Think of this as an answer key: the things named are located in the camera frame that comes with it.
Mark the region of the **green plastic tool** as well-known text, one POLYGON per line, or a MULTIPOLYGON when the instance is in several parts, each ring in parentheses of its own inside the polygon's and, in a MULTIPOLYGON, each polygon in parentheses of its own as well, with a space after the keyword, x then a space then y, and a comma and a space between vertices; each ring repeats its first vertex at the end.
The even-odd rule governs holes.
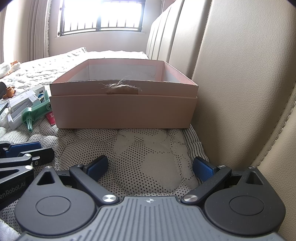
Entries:
POLYGON ((22 111, 22 123, 25 124, 29 132, 32 132, 33 123, 51 111, 52 107, 50 99, 49 97, 44 97, 44 101, 41 104, 38 104, 33 108, 26 108, 22 111))

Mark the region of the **red blue tube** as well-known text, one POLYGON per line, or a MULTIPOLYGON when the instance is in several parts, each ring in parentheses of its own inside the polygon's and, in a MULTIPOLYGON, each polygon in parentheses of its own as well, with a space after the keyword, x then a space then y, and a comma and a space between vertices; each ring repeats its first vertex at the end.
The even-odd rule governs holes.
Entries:
POLYGON ((53 112, 47 113, 45 117, 51 126, 56 124, 53 112))

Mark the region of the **white cable box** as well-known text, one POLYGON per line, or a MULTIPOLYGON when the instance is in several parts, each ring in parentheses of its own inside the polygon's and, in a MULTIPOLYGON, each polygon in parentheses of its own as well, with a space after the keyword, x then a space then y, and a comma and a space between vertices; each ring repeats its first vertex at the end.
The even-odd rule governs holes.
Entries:
POLYGON ((44 95, 44 92, 45 87, 43 85, 38 85, 12 97, 9 100, 11 117, 15 118, 21 114, 24 109, 33 108, 41 104, 40 97, 44 95))

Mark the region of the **orange toy figure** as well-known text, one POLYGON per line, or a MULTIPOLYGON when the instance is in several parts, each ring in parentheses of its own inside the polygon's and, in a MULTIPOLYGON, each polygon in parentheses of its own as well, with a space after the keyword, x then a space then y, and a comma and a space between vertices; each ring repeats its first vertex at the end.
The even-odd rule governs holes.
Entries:
POLYGON ((14 86, 7 87, 2 99, 12 98, 15 95, 15 93, 16 90, 14 86))

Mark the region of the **black cylindrical object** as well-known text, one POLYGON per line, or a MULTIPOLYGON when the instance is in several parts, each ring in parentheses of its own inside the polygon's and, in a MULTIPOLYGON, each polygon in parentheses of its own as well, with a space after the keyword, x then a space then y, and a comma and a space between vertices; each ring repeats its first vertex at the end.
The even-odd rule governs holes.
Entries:
POLYGON ((7 86, 3 82, 0 82, 0 99, 6 94, 6 88, 7 86))

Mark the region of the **quilted grey mattress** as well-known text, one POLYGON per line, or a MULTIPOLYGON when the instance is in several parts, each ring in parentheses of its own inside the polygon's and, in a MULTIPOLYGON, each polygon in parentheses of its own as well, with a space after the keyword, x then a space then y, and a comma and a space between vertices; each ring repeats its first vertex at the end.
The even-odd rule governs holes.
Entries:
MULTIPOLYGON (((15 72, 1 78, 14 86, 16 94, 49 84, 68 69, 92 58, 148 59, 144 52, 88 52, 81 47, 70 52, 20 64, 15 72)), ((40 142, 52 148, 54 159, 47 165, 57 171, 75 164, 86 165, 101 155, 108 158, 108 170, 99 184, 117 195, 177 196, 179 199, 194 189, 201 180, 193 172, 197 156, 209 161, 195 130, 187 129, 60 129, 40 118, 28 132, 22 124, 12 130, 8 111, 1 114, 1 141, 10 143, 40 142)), ((18 200, 1 210, 1 240, 16 240, 22 233, 15 219, 18 200)))

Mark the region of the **white folded cloth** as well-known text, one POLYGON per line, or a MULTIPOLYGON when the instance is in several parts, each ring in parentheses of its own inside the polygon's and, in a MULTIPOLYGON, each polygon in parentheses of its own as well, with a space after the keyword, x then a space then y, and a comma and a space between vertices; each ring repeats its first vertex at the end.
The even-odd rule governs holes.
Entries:
POLYGON ((7 75, 19 70, 21 68, 21 63, 15 60, 11 63, 1 63, 0 78, 4 78, 7 75))

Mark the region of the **pink cardboard box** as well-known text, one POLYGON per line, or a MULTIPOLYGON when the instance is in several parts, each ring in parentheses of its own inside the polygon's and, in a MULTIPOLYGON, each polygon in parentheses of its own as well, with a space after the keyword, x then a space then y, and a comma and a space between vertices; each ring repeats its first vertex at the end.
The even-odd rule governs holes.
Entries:
POLYGON ((165 61, 88 59, 50 84, 59 128, 187 128, 198 85, 165 61))

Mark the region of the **beige curtain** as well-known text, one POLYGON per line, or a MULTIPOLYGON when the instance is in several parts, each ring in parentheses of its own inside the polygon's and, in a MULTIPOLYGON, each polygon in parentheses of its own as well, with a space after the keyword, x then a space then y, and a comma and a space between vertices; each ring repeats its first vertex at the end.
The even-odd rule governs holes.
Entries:
POLYGON ((1 1, 1 63, 49 56, 51 1, 1 1))

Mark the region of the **beige padded headboard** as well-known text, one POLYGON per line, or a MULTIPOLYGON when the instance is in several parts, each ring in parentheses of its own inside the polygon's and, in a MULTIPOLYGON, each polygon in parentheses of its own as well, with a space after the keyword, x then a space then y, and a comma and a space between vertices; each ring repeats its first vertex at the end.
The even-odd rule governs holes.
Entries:
POLYGON ((147 55, 197 85, 192 126, 209 161, 256 166, 285 204, 295 240, 295 1, 172 1, 147 55))

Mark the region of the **barred window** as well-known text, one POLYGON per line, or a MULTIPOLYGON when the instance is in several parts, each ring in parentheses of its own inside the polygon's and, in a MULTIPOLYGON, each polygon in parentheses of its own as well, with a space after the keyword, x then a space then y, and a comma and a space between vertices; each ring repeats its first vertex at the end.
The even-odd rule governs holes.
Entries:
POLYGON ((90 32, 141 32, 145 1, 62 1, 58 36, 90 32))

